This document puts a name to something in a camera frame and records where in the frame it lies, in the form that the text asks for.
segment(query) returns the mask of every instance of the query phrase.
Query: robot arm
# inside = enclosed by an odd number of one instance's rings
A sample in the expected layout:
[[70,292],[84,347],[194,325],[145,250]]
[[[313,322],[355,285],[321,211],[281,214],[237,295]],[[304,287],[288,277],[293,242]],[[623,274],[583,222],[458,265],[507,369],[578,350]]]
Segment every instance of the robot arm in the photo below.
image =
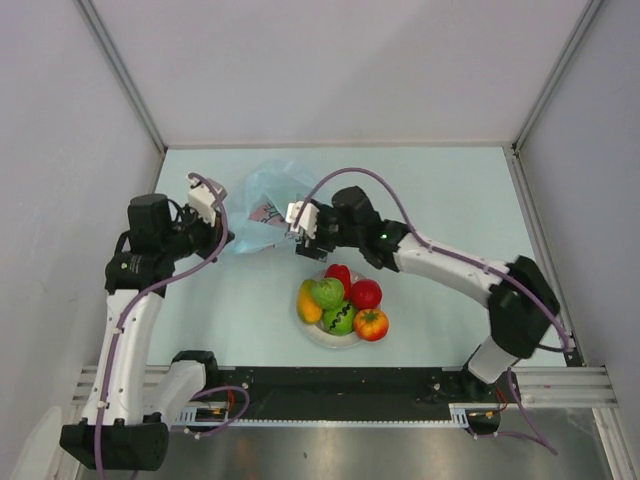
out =
[[[488,261],[422,237],[431,245],[427,248],[406,224],[381,220],[359,187],[338,191],[331,203],[329,206],[312,200],[297,225],[303,202],[289,204],[286,221],[291,225],[290,235],[299,240],[298,254],[322,260],[336,247],[358,248],[375,268],[427,277],[480,303],[489,311],[491,335],[474,352],[465,369],[483,384],[494,383],[516,361],[533,355],[550,322],[521,292],[492,273],[517,279],[556,315],[559,304],[533,260],[518,257],[513,263]],[[485,268],[478,269],[460,257]]]
[[[101,420],[102,462],[108,470],[157,470],[166,455],[169,430],[189,400],[219,384],[211,352],[187,351],[172,361],[162,382],[147,395],[143,380],[153,327],[166,287],[142,297],[119,328],[125,308],[139,292],[173,276],[175,262],[194,253],[208,258],[222,240],[215,198],[205,185],[189,179],[188,204],[171,219],[164,195],[131,200],[129,231],[118,241],[106,268],[107,322],[96,379],[77,425],[65,425],[60,445],[88,468],[96,468],[94,436]],[[218,200],[224,189],[214,186]],[[227,242],[233,239],[227,235]],[[130,249],[123,251],[128,240]],[[112,348],[114,339],[117,345]],[[103,385],[105,378],[108,385]],[[101,395],[106,391],[106,400]]]

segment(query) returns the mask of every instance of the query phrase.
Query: light blue plastic bag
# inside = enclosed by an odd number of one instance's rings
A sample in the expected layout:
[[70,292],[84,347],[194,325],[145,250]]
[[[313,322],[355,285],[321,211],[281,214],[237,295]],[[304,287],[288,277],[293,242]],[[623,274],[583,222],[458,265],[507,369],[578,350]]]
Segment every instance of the light blue plastic bag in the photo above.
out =
[[294,241],[285,237],[287,206],[303,200],[318,181],[308,168],[294,160],[264,162],[224,201],[235,239],[223,252],[252,253],[293,245]]

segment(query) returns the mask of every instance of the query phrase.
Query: white bowl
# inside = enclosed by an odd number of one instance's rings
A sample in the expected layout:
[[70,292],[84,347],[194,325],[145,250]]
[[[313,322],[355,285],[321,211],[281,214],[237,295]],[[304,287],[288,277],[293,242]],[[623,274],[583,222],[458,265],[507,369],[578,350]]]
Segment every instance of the white bowl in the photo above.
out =
[[[351,285],[353,285],[359,280],[364,280],[365,278],[367,278],[359,272],[355,272],[353,270],[349,270],[349,271],[351,272]],[[324,278],[325,273],[326,273],[326,270],[322,270],[316,273],[312,278],[316,282],[320,281]],[[324,322],[322,321],[322,319],[320,319],[319,322],[309,324],[300,320],[300,317],[298,317],[297,310],[294,310],[294,312],[295,312],[296,323],[300,326],[300,328],[302,329],[302,332],[311,340],[313,340],[315,343],[322,345],[323,347],[347,348],[347,347],[353,347],[354,345],[357,345],[358,343],[362,342],[362,339],[358,336],[356,332],[351,332],[351,333],[348,333],[347,335],[331,335],[330,333],[327,333],[327,331],[324,329]]]

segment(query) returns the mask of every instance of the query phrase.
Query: table surface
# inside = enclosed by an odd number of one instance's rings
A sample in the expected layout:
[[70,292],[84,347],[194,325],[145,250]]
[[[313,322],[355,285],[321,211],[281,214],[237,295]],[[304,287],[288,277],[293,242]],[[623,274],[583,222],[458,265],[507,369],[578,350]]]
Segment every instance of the table surface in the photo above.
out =
[[[189,172],[229,192],[269,159],[294,159],[320,179],[345,166],[365,167],[398,192],[425,235],[485,258],[533,257],[524,220],[500,148],[296,148],[169,150],[157,192],[186,202]],[[386,191],[358,174],[338,177],[324,195],[359,185],[382,218],[401,219]],[[198,259],[178,262],[177,271]],[[369,266],[355,249],[337,249],[331,263],[375,279],[384,292],[389,334],[380,342],[329,349],[295,322],[302,280],[326,268],[293,247],[223,255],[215,264],[171,285],[158,317],[149,364],[168,364],[180,350],[212,350],[225,366],[416,367],[461,366],[489,334],[487,312],[431,280]],[[559,346],[552,329],[544,339]],[[564,365],[562,355],[538,351],[521,365]]]

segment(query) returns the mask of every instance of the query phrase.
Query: purple cable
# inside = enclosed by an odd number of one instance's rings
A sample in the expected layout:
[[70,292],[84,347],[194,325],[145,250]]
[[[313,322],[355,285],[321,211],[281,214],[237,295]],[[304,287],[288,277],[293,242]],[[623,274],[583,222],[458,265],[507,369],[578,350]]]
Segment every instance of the purple cable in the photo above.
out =
[[[378,182],[380,182],[380,184],[387,190],[387,192],[389,192],[389,195],[391,195],[391,198],[393,198],[393,201],[398,206],[398,210],[400,210],[400,214],[402,215],[402,218],[404,219],[404,222],[407,224],[407,228],[409,229],[411,234],[416,238],[416,240],[418,241],[418,243],[420,245],[422,245],[423,247],[428,248],[429,250],[432,250],[432,251],[434,251],[436,253],[440,253],[440,254],[445,255],[447,257],[454,258],[456,260],[460,260],[460,261],[465,262],[465,263],[467,263],[469,265],[473,265],[474,267],[477,267],[477,268],[479,268],[481,270],[485,269],[484,263],[479,262],[478,260],[475,260],[473,258],[467,257],[466,255],[462,255],[462,254],[457,253],[457,252],[453,252],[451,250],[447,250],[446,248],[438,247],[436,245],[431,245],[429,242],[427,242],[422,237],[420,237],[420,234],[416,230],[415,226],[413,225],[413,223],[411,223],[411,219],[409,218],[409,215],[407,214],[407,211],[404,208],[404,205],[402,205],[402,201],[400,200],[400,197],[398,197],[398,194],[393,190],[391,185],[389,185],[389,183],[387,183],[387,181],[384,178],[382,178],[380,175],[378,175],[375,172],[372,172],[371,170],[367,170],[366,168],[360,168],[360,167],[341,168],[339,170],[336,170],[333,173],[330,173],[329,175],[324,177],[322,180],[320,180],[320,182],[318,182],[318,184],[315,187],[313,187],[311,192],[309,192],[309,195],[307,195],[307,197],[302,202],[302,208],[300,208],[300,211],[298,212],[298,216],[296,217],[296,220],[293,222],[293,227],[294,228],[298,226],[298,223],[300,222],[300,218],[302,217],[302,212],[304,211],[305,207],[309,204],[309,201],[318,192],[318,190],[320,190],[320,188],[322,188],[322,186],[325,183],[327,183],[329,180],[331,180],[332,178],[337,177],[338,175],[341,175],[343,173],[364,173],[365,175],[373,177]],[[544,313],[544,315],[549,319],[551,324],[557,330],[558,336],[562,340],[562,349],[555,349],[554,347],[546,347],[545,345],[542,345],[541,347],[543,347],[544,350],[560,351],[560,352],[563,352],[563,351],[567,352],[567,351],[571,350],[571,342],[569,340],[569,336],[567,335],[567,332],[564,331],[564,328],[562,328],[562,325],[555,318],[553,313],[551,313],[551,311],[546,307],[546,305],[544,303],[542,303],[542,301],[540,301],[540,299],[531,290],[529,290],[527,287],[525,287],[522,283],[520,283],[515,278],[513,278],[510,275],[507,275],[506,273],[503,273],[503,272],[501,272],[499,270],[496,270],[493,267],[488,267],[487,271],[489,273],[492,273],[493,275],[496,275],[497,277],[501,278],[502,280],[505,280],[505,281],[509,282],[515,288],[520,290],[524,295],[526,295],[529,298],[529,300],[531,300],[535,304],[535,306],[538,307],[542,311],[542,313]]]
[[[207,180],[206,178],[204,178],[203,176],[197,173],[193,173],[193,172],[190,173],[189,178],[195,178],[199,182],[203,183],[215,198],[213,206],[217,205],[218,208],[220,209],[220,221],[222,223],[222,236],[220,238],[220,243],[218,244],[216,249],[211,253],[211,255],[209,255],[206,259],[204,259],[195,267],[192,267],[189,270],[186,270],[176,275],[175,277],[167,278],[165,280],[159,281],[158,283],[154,283],[150,287],[147,287],[144,290],[140,291],[135,297],[133,297],[133,299],[122,311],[122,314],[120,315],[118,323],[116,324],[117,329],[122,329],[122,326],[126,322],[127,317],[129,316],[133,308],[136,306],[136,304],[140,300],[142,300],[148,294],[158,290],[159,288],[162,288],[171,283],[177,282],[178,280],[182,280],[183,278],[188,277],[189,275],[193,275],[194,273],[203,269],[206,265],[211,263],[220,254],[220,252],[222,251],[222,249],[227,243],[227,235],[229,231],[229,227],[227,224],[227,212],[224,209],[222,202],[218,201],[218,194],[216,192],[216,189],[214,188],[214,186],[211,184],[209,180]],[[120,335],[118,334],[114,334],[113,337],[111,337],[111,344],[109,345],[109,352],[107,354],[107,362],[104,368],[104,378],[102,380],[102,389],[100,390],[100,401],[104,402],[105,404],[107,402],[107,395],[109,393],[108,391],[109,382],[111,381],[111,374],[113,371],[113,364],[115,362],[115,356],[116,356],[116,346],[118,345],[119,339],[120,339]],[[98,415],[96,417],[96,429],[93,437],[93,454],[95,456],[96,470],[98,472],[98,476],[100,477],[100,480],[107,480],[107,476],[104,470],[104,465],[102,463],[102,424],[104,422],[104,410],[105,410],[105,407],[98,408]],[[135,479],[136,476],[137,476],[137,472],[134,472],[131,478]]]
[[544,434],[540,430],[538,430],[533,419],[531,418],[529,413],[525,410],[524,405],[522,405],[522,400],[520,400],[520,397],[518,397],[516,393],[515,383],[513,381],[513,371],[510,368],[507,369],[507,383],[509,385],[509,391],[511,392],[511,396],[516,399],[518,410],[520,410],[520,413],[524,417],[529,427],[531,427],[531,430],[535,432],[536,436],[534,437],[532,435],[529,435],[528,433],[521,433],[521,432],[496,432],[495,434],[490,433],[486,435],[478,435],[471,429],[471,427],[467,428],[467,431],[471,435],[473,435],[474,439],[475,438],[512,437],[512,438],[519,438],[521,440],[531,440],[532,442],[536,442],[538,445],[542,445],[544,448],[549,450],[553,455],[558,455],[558,450],[556,450],[551,445],[549,440],[547,440],[547,437],[545,437]]

